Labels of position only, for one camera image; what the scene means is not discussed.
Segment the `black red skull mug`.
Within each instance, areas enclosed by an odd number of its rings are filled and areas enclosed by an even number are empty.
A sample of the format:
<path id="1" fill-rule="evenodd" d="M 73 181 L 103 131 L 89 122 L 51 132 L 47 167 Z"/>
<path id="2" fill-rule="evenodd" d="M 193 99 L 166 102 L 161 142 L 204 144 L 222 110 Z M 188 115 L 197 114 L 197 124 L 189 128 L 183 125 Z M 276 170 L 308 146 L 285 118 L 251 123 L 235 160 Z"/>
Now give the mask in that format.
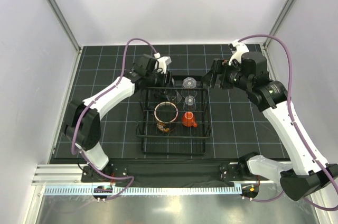
<path id="1" fill-rule="evenodd" d="M 169 133 L 177 124 L 179 110 L 175 104 L 169 101 L 159 103 L 154 109 L 156 127 L 160 132 Z"/>

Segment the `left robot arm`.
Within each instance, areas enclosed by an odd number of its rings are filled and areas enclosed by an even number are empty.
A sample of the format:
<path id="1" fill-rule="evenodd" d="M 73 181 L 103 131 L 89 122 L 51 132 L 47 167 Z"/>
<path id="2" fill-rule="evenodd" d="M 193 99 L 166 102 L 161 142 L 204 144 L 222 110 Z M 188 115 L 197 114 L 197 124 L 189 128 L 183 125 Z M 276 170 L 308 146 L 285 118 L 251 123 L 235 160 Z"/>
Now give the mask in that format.
<path id="1" fill-rule="evenodd" d="M 93 166 L 93 175 L 100 182 L 111 178 L 112 170 L 107 166 L 108 156 L 99 141 L 102 118 L 123 100 L 148 87 L 165 87 L 171 82 L 167 67 L 172 62 L 169 56 L 143 54 L 130 70 L 108 87 L 82 101 L 68 103 L 62 132 L 72 141 L 71 152 L 79 151 Z"/>

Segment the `small orange cup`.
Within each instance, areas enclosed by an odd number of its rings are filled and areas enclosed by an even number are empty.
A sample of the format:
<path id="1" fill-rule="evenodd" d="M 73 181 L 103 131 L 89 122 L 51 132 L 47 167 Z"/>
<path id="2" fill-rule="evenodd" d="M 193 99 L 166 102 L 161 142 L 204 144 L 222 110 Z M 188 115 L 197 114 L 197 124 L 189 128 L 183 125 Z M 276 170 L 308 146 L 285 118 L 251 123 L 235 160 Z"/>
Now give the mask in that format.
<path id="1" fill-rule="evenodd" d="M 187 111 L 184 113 L 182 117 L 182 124 L 185 127 L 197 127 L 198 124 L 195 121 L 195 115 L 191 111 Z"/>

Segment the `small clear plastic cup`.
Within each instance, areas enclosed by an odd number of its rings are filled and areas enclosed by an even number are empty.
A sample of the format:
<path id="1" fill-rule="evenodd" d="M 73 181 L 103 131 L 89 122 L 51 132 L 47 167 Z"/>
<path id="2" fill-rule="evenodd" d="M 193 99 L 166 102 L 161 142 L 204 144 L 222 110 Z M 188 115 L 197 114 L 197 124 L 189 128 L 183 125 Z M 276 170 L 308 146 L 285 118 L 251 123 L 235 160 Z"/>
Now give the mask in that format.
<path id="1" fill-rule="evenodd" d="M 194 112 L 196 110 L 196 100 L 195 97 L 188 95 L 185 97 L 183 104 L 184 111 Z"/>

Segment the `large clear plastic cup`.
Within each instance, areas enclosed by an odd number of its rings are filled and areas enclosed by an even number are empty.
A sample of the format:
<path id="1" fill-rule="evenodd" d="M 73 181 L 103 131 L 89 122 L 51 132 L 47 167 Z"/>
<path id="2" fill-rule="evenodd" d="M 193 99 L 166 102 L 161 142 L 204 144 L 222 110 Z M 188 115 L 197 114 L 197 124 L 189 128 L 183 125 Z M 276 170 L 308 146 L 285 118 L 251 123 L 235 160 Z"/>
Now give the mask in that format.
<path id="1" fill-rule="evenodd" d="M 192 77 L 186 77 L 182 83 L 182 97 L 186 98 L 187 96 L 196 97 L 198 92 L 196 90 L 197 81 Z"/>

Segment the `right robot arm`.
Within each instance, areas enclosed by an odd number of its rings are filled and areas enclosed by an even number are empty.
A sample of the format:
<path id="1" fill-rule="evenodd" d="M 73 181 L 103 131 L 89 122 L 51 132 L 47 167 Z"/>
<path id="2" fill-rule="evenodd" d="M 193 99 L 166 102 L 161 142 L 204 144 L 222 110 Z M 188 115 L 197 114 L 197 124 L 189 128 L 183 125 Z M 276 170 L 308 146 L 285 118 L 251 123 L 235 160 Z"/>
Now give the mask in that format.
<path id="1" fill-rule="evenodd" d="M 232 61 L 214 59 L 202 81 L 214 88 L 243 90 L 273 126 L 291 163 L 283 164 L 252 152 L 239 158 L 238 174 L 244 180 L 258 175 L 279 184 L 298 201 L 329 185 L 337 178 L 337 164 L 328 163 L 301 125 L 285 86 L 270 79 L 267 59 L 259 52 L 246 52 Z"/>

